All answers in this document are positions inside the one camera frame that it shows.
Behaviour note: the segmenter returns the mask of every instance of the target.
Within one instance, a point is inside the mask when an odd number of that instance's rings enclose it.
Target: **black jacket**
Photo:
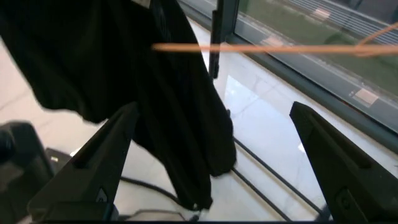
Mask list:
[[[138,102],[135,142],[163,163],[186,208],[210,207],[210,175],[236,162],[233,127],[200,53],[151,48],[197,44],[176,0],[152,0],[150,8],[130,0],[0,0],[0,34],[45,108],[99,123]]]

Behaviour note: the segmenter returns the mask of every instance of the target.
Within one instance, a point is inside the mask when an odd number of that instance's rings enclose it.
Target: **orange cord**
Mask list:
[[[197,44],[154,44],[154,50],[165,52],[244,52],[244,53],[285,53],[285,54],[354,54],[359,57],[398,54],[398,45],[369,45],[367,42],[398,28],[398,22],[377,31],[361,40],[357,45],[292,45],[292,46],[260,46],[260,45],[206,45]]]

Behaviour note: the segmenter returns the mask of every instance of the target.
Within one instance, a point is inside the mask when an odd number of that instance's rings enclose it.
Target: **white tile floor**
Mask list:
[[[210,42],[207,30],[192,22],[201,44]],[[208,65],[208,53],[203,54]],[[311,106],[370,156],[398,177],[398,157],[336,117],[313,100],[241,54],[221,54],[216,89],[231,109],[235,136],[319,207],[325,203],[300,139],[289,118],[294,101]],[[26,81],[0,48],[0,123],[26,119],[35,126],[43,144],[70,153],[82,146],[100,127],[66,111],[43,110]],[[316,213],[260,168],[238,148],[237,169],[293,220],[313,220]],[[145,150],[131,144],[123,175],[153,183],[174,192],[162,165]],[[212,180],[214,204],[201,220],[282,220],[234,174]],[[163,196],[121,182],[115,204],[120,213],[138,209],[182,211]]]

